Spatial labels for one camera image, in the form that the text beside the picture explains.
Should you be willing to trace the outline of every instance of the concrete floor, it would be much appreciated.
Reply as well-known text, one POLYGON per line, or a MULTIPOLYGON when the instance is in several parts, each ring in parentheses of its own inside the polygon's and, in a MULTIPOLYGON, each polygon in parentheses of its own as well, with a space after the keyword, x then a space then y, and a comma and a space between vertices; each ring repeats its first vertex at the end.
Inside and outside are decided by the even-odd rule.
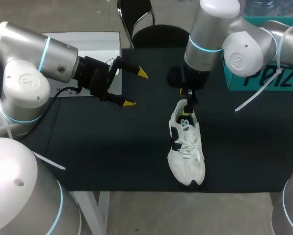
MULTIPOLYGON (((156 23, 190 31, 197 1, 153 0, 156 23)), ((0 0, 0 22, 38 32, 120 31, 116 0, 0 0)), ((151 18, 138 24, 149 25, 151 18)), ((113 192, 108 235, 271 235, 268 193, 113 192)))

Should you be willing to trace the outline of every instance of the sneaker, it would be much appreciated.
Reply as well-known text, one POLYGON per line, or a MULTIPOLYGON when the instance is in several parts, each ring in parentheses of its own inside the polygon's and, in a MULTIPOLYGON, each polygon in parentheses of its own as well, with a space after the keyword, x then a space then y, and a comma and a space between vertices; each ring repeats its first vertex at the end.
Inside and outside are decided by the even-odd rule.
POLYGON ((194 112, 184 113, 186 105, 186 99, 180 100, 169 120, 172 146, 168 163, 180 183, 189 186, 194 181, 200 185, 205 177, 200 125, 194 112))

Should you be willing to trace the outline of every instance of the black table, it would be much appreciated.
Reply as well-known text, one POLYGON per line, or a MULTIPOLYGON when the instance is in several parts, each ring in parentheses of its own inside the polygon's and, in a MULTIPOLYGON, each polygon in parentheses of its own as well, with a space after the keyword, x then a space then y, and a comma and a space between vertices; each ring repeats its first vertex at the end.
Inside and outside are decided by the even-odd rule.
POLYGON ((193 190, 174 178, 167 163, 168 120, 181 97, 166 75, 183 63, 183 53, 124 49, 123 57, 149 75, 148 81, 122 74, 123 94, 135 98, 135 107, 122 109, 94 97, 61 98, 23 143, 66 167, 49 166, 70 191, 281 191, 293 171, 293 92, 264 92, 235 113, 253 92, 229 92, 221 63, 198 92, 195 109, 204 184, 193 190))

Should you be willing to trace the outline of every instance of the yellow fingertip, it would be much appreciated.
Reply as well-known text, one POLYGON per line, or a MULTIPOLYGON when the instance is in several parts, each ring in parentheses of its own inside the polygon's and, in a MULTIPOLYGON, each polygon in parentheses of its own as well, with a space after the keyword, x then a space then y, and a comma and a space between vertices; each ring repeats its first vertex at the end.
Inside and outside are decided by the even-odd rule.
POLYGON ((187 114, 187 113, 185 113, 184 111, 182 112, 182 115, 183 116, 189 116, 189 115, 191 115, 191 114, 187 114))
POLYGON ((124 106, 131 106, 131 105, 135 105, 135 102, 133 103, 133 102, 125 100, 122 106, 124 107, 124 106))
POLYGON ((148 79, 147 74, 144 72, 144 70, 141 68, 141 66, 139 66, 139 67, 140 67, 140 70, 137 75, 148 79))

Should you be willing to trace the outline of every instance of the metal frame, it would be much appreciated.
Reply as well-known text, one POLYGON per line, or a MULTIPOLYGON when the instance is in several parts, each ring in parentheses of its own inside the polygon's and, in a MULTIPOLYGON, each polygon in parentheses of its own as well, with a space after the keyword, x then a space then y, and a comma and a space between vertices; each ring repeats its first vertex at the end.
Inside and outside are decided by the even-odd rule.
POLYGON ((70 192, 79 205, 93 235, 107 235, 110 192, 100 192, 98 203, 93 192, 70 192))
MULTIPOLYGON (((127 34, 127 37, 128 37, 129 43, 130 43, 130 48, 131 48, 131 49, 134 49, 135 47, 134 47, 134 45, 133 45, 133 43, 132 43, 132 38, 131 38, 131 36, 130 36, 130 33, 129 33, 129 31, 128 31, 128 28, 127 28, 127 26, 126 26, 126 23, 125 23, 125 21, 124 21, 124 19, 123 19, 123 17, 122 17, 122 12, 121 12, 121 8, 120 8, 120 5, 119 5, 119 1, 117 2, 117 11, 118 11, 119 17, 121 18, 122 25, 123 25, 123 27, 124 27, 124 29, 125 29, 125 31, 126 31, 126 34, 127 34)), ((133 25, 132 32, 133 32, 133 30, 134 30, 136 24, 137 24, 141 19, 143 19, 147 14, 149 14, 149 13, 152 14, 152 17, 153 17, 153 25, 155 25, 155 14, 154 14, 154 10, 153 10, 153 8, 152 8, 150 11, 146 12, 143 16, 141 16, 141 17, 136 21, 136 23, 133 25)))

